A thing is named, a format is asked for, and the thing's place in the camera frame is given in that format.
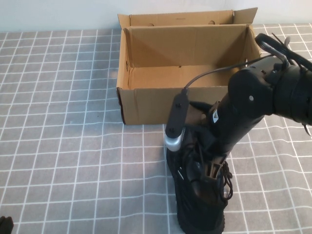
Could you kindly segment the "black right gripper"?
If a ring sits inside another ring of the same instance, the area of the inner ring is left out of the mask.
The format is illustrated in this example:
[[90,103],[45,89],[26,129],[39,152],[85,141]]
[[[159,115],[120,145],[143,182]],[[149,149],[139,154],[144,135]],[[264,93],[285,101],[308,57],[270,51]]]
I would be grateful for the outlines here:
[[213,135],[212,144],[207,149],[209,158],[203,160],[203,182],[199,184],[198,196],[207,203],[220,201],[217,178],[224,158],[233,147],[264,117],[235,107],[229,95],[215,103],[207,115],[208,129]]

